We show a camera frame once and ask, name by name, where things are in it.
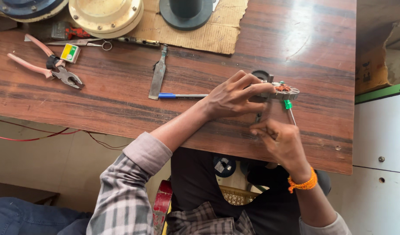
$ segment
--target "pink pliers handle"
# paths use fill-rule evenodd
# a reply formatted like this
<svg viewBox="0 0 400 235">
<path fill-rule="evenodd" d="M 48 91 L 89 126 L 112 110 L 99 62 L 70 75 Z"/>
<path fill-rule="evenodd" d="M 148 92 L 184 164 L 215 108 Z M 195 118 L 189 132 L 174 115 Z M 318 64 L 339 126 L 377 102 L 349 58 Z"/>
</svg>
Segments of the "pink pliers handle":
<svg viewBox="0 0 400 235">
<path fill-rule="evenodd" d="M 12 53 L 7 54 L 7 56 L 9 56 L 10 59 L 18 62 L 21 65 L 23 65 L 24 67 L 26 67 L 26 68 L 28 68 L 28 69 L 30 69 L 32 71 L 35 71 L 37 73 L 45 75 L 46 78 L 51 78 L 51 80 L 54 79 L 54 77 L 52 76 L 52 71 L 49 70 L 49 69 L 44 69 L 44 68 L 41 68 L 41 67 L 34 66 L 33 64 L 30 64 L 30 63 L 20 59 L 19 57 L 13 55 Z"/>
<path fill-rule="evenodd" d="M 30 39 L 34 44 L 36 44 L 37 46 L 39 46 L 42 51 L 44 51 L 46 53 L 46 55 L 49 57 L 51 55 L 53 55 L 54 53 L 43 43 L 41 43 L 39 40 L 37 40 L 34 36 L 30 35 L 30 34 L 26 34 L 25 35 L 28 39 Z M 63 60 L 59 60 L 58 63 L 56 63 L 56 67 L 58 66 L 64 66 L 65 67 L 65 61 Z"/>
</svg>

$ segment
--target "blue pen cap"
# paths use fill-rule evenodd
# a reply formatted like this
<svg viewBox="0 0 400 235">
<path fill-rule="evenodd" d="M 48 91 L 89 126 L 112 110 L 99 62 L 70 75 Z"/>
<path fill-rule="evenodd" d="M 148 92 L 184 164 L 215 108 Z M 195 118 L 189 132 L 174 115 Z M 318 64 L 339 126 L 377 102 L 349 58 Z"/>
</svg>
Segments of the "blue pen cap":
<svg viewBox="0 0 400 235">
<path fill-rule="evenodd" d="M 159 99 L 175 99 L 175 94 L 173 93 L 160 93 L 158 95 Z"/>
</svg>

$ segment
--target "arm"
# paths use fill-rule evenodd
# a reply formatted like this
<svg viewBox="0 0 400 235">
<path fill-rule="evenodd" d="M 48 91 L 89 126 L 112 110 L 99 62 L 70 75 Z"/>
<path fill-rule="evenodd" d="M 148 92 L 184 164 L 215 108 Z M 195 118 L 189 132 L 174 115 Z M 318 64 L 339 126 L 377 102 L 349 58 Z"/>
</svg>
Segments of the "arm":
<svg viewBox="0 0 400 235">
<path fill-rule="evenodd" d="M 211 119 L 262 112 L 265 103 L 253 103 L 248 99 L 264 92 L 275 93 L 275 89 L 270 83 L 262 83 L 254 75 L 241 70 L 180 116 L 152 131 L 151 135 L 174 152 Z"/>
<path fill-rule="evenodd" d="M 310 179 L 310 164 L 307 162 L 297 126 L 269 119 L 252 125 L 250 130 L 262 138 L 267 150 L 288 171 L 296 184 L 303 184 Z M 311 190 L 295 191 L 302 215 L 301 221 L 304 222 L 300 224 L 302 234 L 328 235 L 333 231 L 332 227 L 337 229 L 336 232 L 341 231 L 337 234 L 351 234 L 319 185 Z"/>
<path fill-rule="evenodd" d="M 265 104 L 248 101 L 262 92 L 275 89 L 239 71 L 178 117 L 150 134 L 141 134 L 100 175 L 101 189 L 87 235 L 153 234 L 152 210 L 145 188 L 149 178 L 208 120 L 262 112 Z"/>
</svg>

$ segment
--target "hand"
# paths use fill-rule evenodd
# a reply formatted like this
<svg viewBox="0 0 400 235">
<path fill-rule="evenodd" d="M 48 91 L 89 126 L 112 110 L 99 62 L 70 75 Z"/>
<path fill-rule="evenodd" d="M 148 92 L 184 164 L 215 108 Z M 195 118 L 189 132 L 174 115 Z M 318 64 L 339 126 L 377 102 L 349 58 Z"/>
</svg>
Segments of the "hand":
<svg viewBox="0 0 400 235">
<path fill-rule="evenodd" d="M 310 164 L 307 162 L 297 126 L 267 119 L 250 126 L 250 131 L 264 141 L 268 152 L 290 173 L 296 184 L 310 179 Z"/>
<path fill-rule="evenodd" d="M 198 104 L 205 105 L 209 119 L 237 117 L 245 113 L 262 112 L 265 103 L 249 102 L 248 99 L 264 92 L 275 93 L 276 91 L 271 83 L 262 83 L 254 75 L 240 70 L 226 82 L 214 88 Z"/>
</svg>

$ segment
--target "cabinet door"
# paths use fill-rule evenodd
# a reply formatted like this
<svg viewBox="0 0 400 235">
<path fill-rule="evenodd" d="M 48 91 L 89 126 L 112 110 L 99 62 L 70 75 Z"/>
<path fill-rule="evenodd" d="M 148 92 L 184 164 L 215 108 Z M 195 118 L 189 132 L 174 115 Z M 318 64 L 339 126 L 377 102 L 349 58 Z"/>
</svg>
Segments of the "cabinet door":
<svg viewBox="0 0 400 235">
<path fill-rule="evenodd" d="M 400 172 L 400 95 L 355 105 L 353 149 L 355 166 Z"/>
<path fill-rule="evenodd" d="M 400 173 L 353 167 L 351 176 L 328 174 L 328 200 L 353 235 L 400 235 Z"/>
</svg>

